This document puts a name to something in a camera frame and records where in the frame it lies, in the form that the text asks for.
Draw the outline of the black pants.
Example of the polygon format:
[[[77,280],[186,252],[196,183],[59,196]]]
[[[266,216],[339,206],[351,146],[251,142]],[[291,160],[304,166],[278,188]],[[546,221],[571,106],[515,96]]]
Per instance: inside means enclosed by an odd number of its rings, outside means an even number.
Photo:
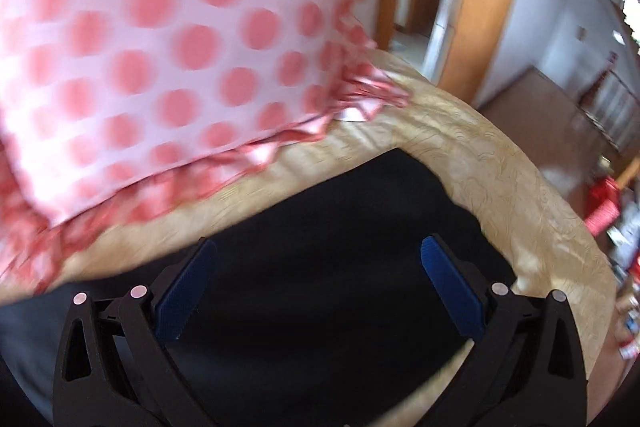
[[[425,384],[464,345],[423,269],[432,235],[487,280],[515,282],[480,222],[403,150],[206,237],[213,271],[165,349],[209,426],[364,426]],[[122,297],[198,242],[3,306],[2,424],[54,426],[58,345],[76,294]]]

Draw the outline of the red gift bag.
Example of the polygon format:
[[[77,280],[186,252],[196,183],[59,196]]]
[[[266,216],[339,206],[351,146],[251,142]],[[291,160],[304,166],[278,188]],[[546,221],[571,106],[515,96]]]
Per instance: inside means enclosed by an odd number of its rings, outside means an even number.
[[[585,226],[593,237],[597,237],[618,217],[620,217],[620,188],[612,176],[602,176],[589,187]]]

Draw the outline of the pink polka dot pillow right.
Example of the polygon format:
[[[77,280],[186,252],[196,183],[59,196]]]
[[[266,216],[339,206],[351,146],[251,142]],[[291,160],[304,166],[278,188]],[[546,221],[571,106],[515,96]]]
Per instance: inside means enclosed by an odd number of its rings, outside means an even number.
[[[106,230],[408,95],[361,0],[1,0],[1,275],[42,291]]]

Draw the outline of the yellow patterned bed cover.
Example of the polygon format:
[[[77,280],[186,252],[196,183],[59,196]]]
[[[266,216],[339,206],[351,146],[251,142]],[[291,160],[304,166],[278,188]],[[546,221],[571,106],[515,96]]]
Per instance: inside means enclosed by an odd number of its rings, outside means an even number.
[[[366,121],[331,121],[323,138],[280,147],[266,167],[207,198],[149,222],[104,231],[90,247],[71,255],[42,291],[30,291],[1,275],[1,309],[66,283],[112,277],[163,259],[309,187],[391,150],[403,150],[434,173],[447,195],[480,222],[486,239],[514,270],[515,282],[506,285],[511,291],[544,298],[559,289],[567,295],[588,381],[608,329],[614,282],[584,221],[528,157],[476,110],[384,52],[373,51],[368,57],[407,93],[404,106],[386,105]],[[372,423],[422,426],[420,418],[472,347],[472,340],[464,338],[464,345],[433,377]]]

